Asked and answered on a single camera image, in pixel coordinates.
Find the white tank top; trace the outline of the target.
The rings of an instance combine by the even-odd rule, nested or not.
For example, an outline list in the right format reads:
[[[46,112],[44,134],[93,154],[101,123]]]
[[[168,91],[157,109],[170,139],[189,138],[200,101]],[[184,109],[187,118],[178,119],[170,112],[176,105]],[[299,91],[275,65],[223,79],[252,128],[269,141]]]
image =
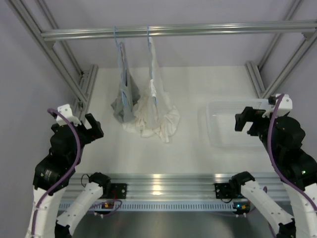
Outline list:
[[[148,138],[157,135],[164,143],[169,143],[170,138],[176,133],[180,122],[180,113],[175,106],[171,95],[165,91],[161,70],[157,61],[155,43],[150,37],[153,54],[154,86],[157,93],[157,106],[150,93],[150,78],[148,83],[133,107],[135,118],[123,124],[123,129],[130,133],[137,133],[140,137]]]

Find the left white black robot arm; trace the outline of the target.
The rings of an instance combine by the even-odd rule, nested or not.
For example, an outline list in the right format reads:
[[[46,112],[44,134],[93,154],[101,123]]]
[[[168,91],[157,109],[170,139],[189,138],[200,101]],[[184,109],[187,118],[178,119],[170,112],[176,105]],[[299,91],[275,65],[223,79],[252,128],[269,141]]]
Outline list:
[[[80,163],[85,145],[104,136],[99,121],[92,114],[85,118],[91,128],[82,122],[72,122],[62,113],[49,109],[63,124],[53,124],[53,136],[48,155],[35,167],[33,179],[33,208],[27,238],[70,238],[88,210],[99,198],[111,195],[112,186],[109,176],[96,172],[89,176],[83,191],[72,204],[58,214],[61,199],[66,191],[75,167]]]

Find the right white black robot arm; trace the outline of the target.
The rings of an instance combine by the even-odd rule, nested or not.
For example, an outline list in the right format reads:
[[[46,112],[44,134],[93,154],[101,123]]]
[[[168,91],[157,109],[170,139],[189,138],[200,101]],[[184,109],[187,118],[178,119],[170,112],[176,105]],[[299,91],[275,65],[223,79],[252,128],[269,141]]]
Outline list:
[[[288,194],[292,213],[281,208],[249,172],[229,180],[231,195],[248,199],[263,215],[277,238],[315,238],[317,236],[317,162],[301,147],[305,132],[288,115],[268,117],[264,110],[246,107],[235,115],[235,131],[251,122],[247,134],[257,136],[264,145],[275,172]]]

